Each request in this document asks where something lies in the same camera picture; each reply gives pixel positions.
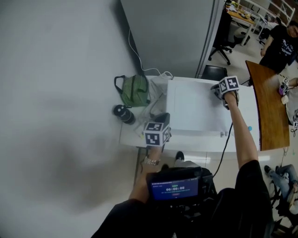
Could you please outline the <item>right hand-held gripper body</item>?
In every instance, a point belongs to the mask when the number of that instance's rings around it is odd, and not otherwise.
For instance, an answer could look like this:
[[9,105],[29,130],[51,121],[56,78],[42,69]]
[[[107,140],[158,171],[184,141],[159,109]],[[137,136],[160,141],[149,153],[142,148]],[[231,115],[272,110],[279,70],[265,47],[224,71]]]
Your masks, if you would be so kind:
[[228,103],[225,100],[225,94],[234,92],[237,105],[239,103],[239,82],[237,76],[228,76],[224,77],[219,81],[218,84],[215,84],[211,87],[211,91],[215,94],[215,96],[223,101],[223,106],[229,110]]

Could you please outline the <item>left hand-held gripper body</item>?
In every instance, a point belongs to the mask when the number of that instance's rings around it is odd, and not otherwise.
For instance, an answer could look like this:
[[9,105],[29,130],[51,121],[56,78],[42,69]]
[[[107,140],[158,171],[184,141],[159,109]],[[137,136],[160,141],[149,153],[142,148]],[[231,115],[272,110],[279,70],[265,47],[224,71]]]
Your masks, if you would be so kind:
[[143,131],[146,146],[163,147],[171,137],[169,123],[170,114],[167,112],[157,115],[148,122]]

